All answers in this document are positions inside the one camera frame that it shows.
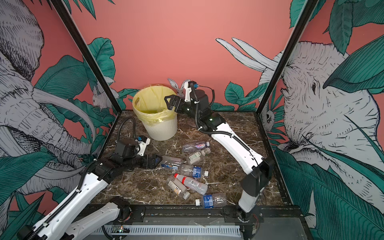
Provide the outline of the clear bottle blue cap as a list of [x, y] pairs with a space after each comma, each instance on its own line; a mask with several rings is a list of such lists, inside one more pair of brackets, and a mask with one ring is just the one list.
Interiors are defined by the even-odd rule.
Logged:
[[183, 165], [183, 160], [176, 157], [162, 156], [160, 166], [177, 171]]

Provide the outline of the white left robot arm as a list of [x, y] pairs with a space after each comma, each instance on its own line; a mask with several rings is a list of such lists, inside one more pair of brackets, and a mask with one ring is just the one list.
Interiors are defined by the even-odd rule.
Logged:
[[130, 203], [122, 197], [114, 197], [101, 209], [76, 221], [76, 217], [92, 199], [115, 178], [128, 170], [155, 169], [162, 161], [157, 154], [137, 155], [118, 161], [100, 158], [93, 161], [82, 173], [78, 186], [42, 220], [34, 226], [22, 227], [19, 240], [80, 240], [105, 224], [117, 220], [125, 222], [132, 216]]

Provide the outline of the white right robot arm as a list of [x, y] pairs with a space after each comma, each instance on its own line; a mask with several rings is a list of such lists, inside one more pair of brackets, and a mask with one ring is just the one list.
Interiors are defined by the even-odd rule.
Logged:
[[197, 130], [220, 143], [240, 164], [246, 176], [241, 180], [243, 192], [238, 202], [238, 216], [242, 221], [249, 219], [272, 178], [273, 159], [264, 158], [249, 147], [219, 113], [211, 110], [204, 97], [186, 102], [179, 96], [170, 95], [164, 100], [168, 110], [194, 118]]

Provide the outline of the clear bottle brown label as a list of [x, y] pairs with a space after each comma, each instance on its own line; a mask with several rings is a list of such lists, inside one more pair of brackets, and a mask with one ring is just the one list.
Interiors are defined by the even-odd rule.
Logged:
[[187, 200], [190, 197], [190, 192], [188, 191], [187, 187], [184, 186], [176, 177], [169, 176], [166, 183], [171, 191], [173, 191], [184, 200]]

